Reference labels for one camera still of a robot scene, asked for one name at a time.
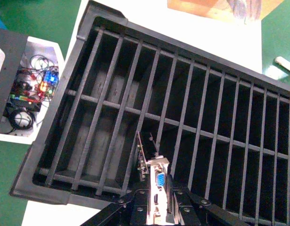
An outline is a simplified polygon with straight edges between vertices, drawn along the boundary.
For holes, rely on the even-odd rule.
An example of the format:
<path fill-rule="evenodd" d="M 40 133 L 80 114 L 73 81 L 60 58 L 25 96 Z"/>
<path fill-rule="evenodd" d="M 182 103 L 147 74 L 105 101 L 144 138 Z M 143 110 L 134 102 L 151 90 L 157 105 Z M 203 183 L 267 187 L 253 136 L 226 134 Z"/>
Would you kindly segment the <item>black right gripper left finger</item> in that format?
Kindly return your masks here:
<path fill-rule="evenodd" d="M 147 224 L 148 204 L 149 189 L 135 189 L 110 203 L 82 225 L 145 226 Z"/>

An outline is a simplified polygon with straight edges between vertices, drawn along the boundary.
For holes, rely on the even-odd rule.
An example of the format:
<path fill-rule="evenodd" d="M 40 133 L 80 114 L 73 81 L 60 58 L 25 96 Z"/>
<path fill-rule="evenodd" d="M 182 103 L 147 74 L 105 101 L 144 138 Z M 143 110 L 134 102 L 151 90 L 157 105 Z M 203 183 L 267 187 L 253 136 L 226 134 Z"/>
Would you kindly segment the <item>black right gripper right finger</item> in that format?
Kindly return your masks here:
<path fill-rule="evenodd" d="M 247 226 L 238 217 L 192 193 L 189 188 L 166 177 L 168 211 L 173 215 L 175 225 L 181 226 Z"/>

